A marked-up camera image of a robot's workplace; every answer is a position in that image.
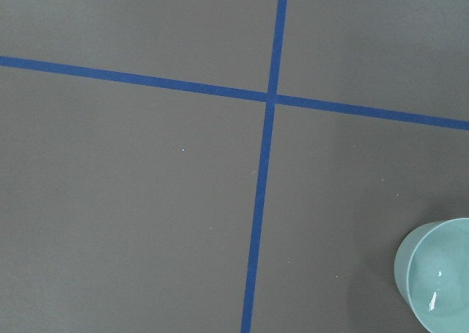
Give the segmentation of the green ceramic bowl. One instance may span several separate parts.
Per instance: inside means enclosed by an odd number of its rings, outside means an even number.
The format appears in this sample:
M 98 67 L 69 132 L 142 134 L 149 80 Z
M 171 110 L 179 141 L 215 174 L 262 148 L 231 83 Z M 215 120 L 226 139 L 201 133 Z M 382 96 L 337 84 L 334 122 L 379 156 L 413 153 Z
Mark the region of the green ceramic bowl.
M 421 225 L 394 260 L 399 293 L 428 332 L 468 331 L 468 219 Z

